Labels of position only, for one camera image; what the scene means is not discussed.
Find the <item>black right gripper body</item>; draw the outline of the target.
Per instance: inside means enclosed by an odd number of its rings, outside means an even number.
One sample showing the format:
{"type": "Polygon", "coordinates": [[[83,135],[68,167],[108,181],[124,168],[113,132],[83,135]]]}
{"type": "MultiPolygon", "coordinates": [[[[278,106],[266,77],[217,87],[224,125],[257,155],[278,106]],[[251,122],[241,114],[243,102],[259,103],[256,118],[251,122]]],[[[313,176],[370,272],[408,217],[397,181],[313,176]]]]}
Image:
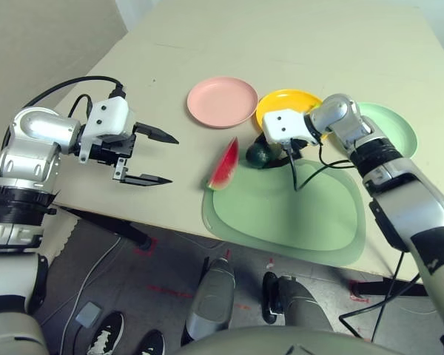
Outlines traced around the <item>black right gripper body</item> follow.
{"type": "Polygon", "coordinates": [[[302,158],[301,150],[307,146],[307,141],[297,138],[291,138],[289,142],[282,144],[284,152],[291,158],[302,158]]]}

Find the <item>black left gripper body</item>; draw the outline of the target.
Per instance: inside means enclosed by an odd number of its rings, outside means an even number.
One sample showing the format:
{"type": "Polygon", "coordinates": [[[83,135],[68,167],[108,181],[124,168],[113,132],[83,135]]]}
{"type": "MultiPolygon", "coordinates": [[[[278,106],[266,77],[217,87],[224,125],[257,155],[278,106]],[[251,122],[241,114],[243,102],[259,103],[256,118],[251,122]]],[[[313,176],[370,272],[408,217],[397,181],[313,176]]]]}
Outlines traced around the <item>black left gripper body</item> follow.
{"type": "Polygon", "coordinates": [[[101,145],[93,144],[90,151],[90,159],[105,165],[116,165],[120,159],[132,157],[136,135],[132,134],[121,141],[102,142],[101,145]]]}

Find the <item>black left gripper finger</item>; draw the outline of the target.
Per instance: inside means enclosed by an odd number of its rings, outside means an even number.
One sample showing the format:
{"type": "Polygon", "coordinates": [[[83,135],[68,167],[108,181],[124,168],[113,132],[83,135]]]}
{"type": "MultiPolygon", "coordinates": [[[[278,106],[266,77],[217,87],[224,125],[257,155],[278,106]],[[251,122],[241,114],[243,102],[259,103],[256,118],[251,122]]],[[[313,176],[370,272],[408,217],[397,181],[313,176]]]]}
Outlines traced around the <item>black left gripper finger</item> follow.
{"type": "Polygon", "coordinates": [[[114,175],[112,177],[113,180],[134,186],[158,186],[172,182],[171,180],[168,180],[166,178],[157,177],[154,175],[128,175],[128,168],[126,167],[126,163],[127,160],[124,158],[117,159],[114,175]]]}
{"type": "Polygon", "coordinates": [[[163,143],[179,144],[178,140],[175,139],[169,133],[163,131],[162,129],[149,126],[142,123],[135,123],[133,126],[133,132],[146,135],[149,139],[154,141],[160,141],[163,143]]]}

